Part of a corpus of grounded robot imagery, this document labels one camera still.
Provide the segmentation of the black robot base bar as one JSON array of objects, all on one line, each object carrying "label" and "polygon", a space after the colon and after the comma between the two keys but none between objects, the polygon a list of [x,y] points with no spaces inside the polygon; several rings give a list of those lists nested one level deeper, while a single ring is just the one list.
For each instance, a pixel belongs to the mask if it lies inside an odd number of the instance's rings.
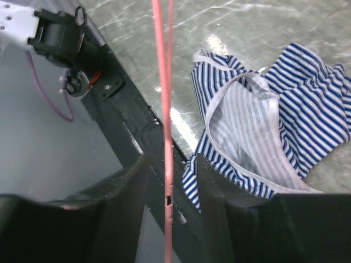
[{"label": "black robot base bar", "polygon": [[[129,167],[145,157],[148,176],[145,214],[155,221],[155,230],[165,230],[165,177],[163,124],[153,107],[101,35],[92,37],[99,46],[103,63],[97,84],[83,99],[90,116],[108,140],[123,166]],[[206,235],[200,213],[182,188],[182,174],[187,156],[173,143],[173,262],[207,262]]]}]

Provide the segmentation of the blue white striped tank top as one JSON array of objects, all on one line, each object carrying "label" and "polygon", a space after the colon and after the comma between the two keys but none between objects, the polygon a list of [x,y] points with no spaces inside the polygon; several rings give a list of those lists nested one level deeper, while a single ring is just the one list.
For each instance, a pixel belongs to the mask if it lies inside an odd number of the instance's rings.
[{"label": "blue white striped tank top", "polygon": [[312,50],[289,44],[261,74],[232,55],[204,49],[191,79],[204,130],[185,165],[182,185],[200,208],[198,156],[251,195],[316,193],[304,179],[350,140],[350,77]]}]

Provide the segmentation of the pink hanger of blue top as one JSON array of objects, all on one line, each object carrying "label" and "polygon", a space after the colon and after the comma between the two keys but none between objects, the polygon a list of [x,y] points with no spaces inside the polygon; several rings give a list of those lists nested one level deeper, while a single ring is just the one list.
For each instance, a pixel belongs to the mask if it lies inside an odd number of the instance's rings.
[{"label": "pink hanger of blue top", "polygon": [[165,262],[172,262],[172,226],[173,226],[173,183],[174,155],[171,127],[172,95],[172,51],[173,51],[173,1],[169,1],[168,39],[164,38],[161,1],[152,1],[154,28],[161,84],[163,113],[164,166],[165,166]]}]

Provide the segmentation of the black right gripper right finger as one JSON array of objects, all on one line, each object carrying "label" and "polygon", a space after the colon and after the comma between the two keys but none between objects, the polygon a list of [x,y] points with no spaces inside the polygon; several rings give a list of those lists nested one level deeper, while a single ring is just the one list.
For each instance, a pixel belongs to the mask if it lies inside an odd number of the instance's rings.
[{"label": "black right gripper right finger", "polygon": [[350,262],[350,195],[256,197],[197,158],[207,262]]}]

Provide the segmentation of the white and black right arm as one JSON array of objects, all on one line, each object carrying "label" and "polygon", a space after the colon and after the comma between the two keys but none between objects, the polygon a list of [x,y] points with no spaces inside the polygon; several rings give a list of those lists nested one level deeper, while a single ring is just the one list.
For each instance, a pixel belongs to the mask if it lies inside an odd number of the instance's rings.
[{"label": "white and black right arm", "polygon": [[350,141],[350,77],[298,43],[265,74],[200,50],[191,79],[204,132],[186,159],[83,7],[72,14],[1,4],[1,35],[68,69],[65,95],[84,105],[122,170],[59,202],[10,197],[5,237],[45,262],[133,262],[147,191],[162,198],[167,262],[350,262],[350,195],[307,185],[308,172]]}]

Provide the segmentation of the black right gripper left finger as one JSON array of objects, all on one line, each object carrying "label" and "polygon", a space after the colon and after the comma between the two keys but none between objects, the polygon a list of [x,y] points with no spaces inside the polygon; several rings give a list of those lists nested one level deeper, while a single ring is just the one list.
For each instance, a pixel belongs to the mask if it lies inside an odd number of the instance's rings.
[{"label": "black right gripper left finger", "polygon": [[149,173],[142,156],[63,200],[1,195],[1,262],[134,262]]}]

